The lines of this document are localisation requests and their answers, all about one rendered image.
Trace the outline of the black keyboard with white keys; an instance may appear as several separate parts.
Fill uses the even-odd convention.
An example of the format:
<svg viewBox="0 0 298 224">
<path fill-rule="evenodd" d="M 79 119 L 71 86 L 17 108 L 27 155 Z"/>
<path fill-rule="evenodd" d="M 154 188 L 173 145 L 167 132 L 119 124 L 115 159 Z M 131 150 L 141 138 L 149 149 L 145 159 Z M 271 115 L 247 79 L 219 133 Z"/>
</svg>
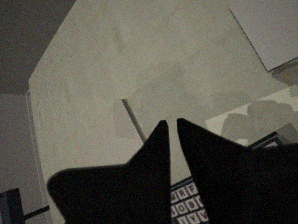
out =
<svg viewBox="0 0 298 224">
<path fill-rule="evenodd" d="M 286 144 L 273 132 L 248 147 L 258 149 L 282 145 Z M 170 188 L 172 224 L 210 224 L 192 176 L 172 184 Z"/>
</svg>

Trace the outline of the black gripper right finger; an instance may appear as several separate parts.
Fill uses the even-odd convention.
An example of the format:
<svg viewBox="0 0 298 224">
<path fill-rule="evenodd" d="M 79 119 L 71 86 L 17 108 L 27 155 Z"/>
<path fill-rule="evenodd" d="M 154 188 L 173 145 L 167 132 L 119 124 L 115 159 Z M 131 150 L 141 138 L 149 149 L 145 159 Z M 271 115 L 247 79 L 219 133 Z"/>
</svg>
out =
<svg viewBox="0 0 298 224">
<path fill-rule="evenodd" d="M 266 182 L 298 174 L 298 143 L 252 149 L 184 118 L 177 132 L 210 224 L 251 224 Z"/>
</svg>

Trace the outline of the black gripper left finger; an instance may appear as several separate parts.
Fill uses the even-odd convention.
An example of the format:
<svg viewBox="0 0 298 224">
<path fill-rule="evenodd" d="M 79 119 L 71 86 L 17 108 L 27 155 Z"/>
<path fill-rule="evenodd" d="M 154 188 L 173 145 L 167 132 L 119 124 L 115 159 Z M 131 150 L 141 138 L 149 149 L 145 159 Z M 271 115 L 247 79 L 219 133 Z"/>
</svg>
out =
<svg viewBox="0 0 298 224">
<path fill-rule="evenodd" d="M 68 214 L 149 209 L 155 224 L 172 224 L 169 127 L 160 120 L 125 164 L 58 171 L 47 192 L 62 217 Z"/>
</svg>

